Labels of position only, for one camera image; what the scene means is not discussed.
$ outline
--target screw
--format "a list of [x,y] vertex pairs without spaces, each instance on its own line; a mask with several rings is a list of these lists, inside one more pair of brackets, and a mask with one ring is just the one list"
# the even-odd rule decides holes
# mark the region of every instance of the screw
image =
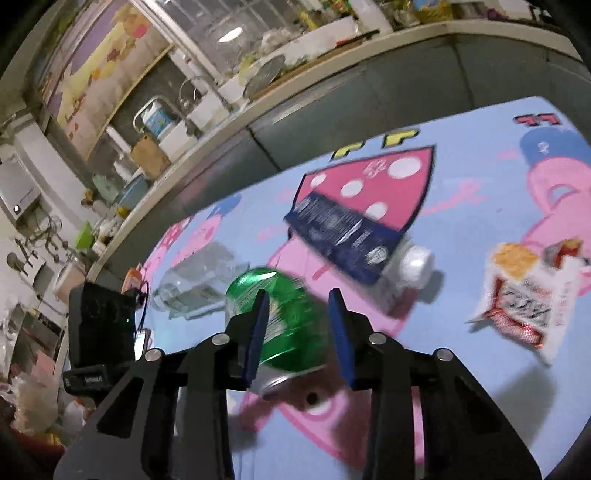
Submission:
[[225,333],[218,333],[214,335],[212,338],[212,342],[214,345],[225,345],[230,341],[230,337]]
[[453,359],[453,352],[447,348],[440,348],[437,351],[437,358],[442,362],[449,362]]
[[386,336],[383,333],[372,333],[369,335],[369,341],[372,345],[383,345],[386,343]]
[[155,362],[156,360],[160,360],[160,357],[162,357],[162,350],[159,350],[157,348],[151,348],[144,354],[144,358],[148,362]]

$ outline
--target wooden box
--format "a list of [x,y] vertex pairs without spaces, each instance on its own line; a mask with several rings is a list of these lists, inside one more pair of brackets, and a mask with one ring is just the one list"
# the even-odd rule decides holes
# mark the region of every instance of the wooden box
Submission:
[[131,159],[151,180],[158,180],[170,166],[170,160],[149,135],[144,135],[131,150]]

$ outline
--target pink cartoon pig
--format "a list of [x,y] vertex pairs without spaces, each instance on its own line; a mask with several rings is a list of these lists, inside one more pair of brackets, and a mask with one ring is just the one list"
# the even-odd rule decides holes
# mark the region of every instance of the pink cartoon pig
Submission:
[[222,219],[240,204],[240,200],[241,196],[237,193],[217,202],[207,218],[191,234],[189,241],[174,256],[171,267],[181,263],[211,242],[222,224]]
[[188,227],[192,219],[193,216],[191,215],[190,217],[185,218],[185,220],[175,223],[173,226],[169,227],[168,230],[166,230],[165,234],[160,239],[160,242],[140,269],[144,282],[152,282],[154,272],[156,272],[156,269],[160,266],[160,262],[164,258],[166,252],[168,252],[170,247],[174,245],[177,238]]
[[[567,238],[583,241],[591,258],[591,147],[572,130],[534,128],[520,142],[532,168],[527,187],[545,217],[523,237],[536,253]],[[591,290],[591,268],[581,271],[579,295]]]
[[[428,186],[433,149],[422,148],[328,166],[306,175],[296,194],[297,203],[312,189],[395,229],[414,220]],[[406,314],[388,316],[367,303],[347,278],[292,237],[267,265],[303,280],[314,296],[327,301],[338,287],[349,310],[367,315],[374,327],[394,337]],[[418,392],[414,393],[415,459],[424,459],[423,424]],[[323,370],[294,379],[278,397],[263,400],[247,393],[241,405],[244,429],[264,427],[274,409],[319,448],[356,469],[365,466],[371,394],[351,391],[340,377],[335,360]]]

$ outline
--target red snack wrapper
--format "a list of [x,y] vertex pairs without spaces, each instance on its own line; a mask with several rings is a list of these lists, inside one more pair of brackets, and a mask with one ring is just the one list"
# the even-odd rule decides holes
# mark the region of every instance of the red snack wrapper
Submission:
[[473,320],[491,319],[503,334],[534,345],[547,363],[566,334],[583,266],[580,243],[550,249],[542,260],[521,245],[500,244],[486,264],[484,295]]

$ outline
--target ceiling light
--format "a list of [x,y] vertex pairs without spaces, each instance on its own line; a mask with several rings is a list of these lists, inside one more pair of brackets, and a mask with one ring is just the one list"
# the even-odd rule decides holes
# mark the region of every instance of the ceiling light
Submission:
[[234,40],[238,35],[242,33],[242,27],[236,27],[234,30],[230,30],[226,33],[222,38],[218,40],[220,43],[226,43],[228,41]]

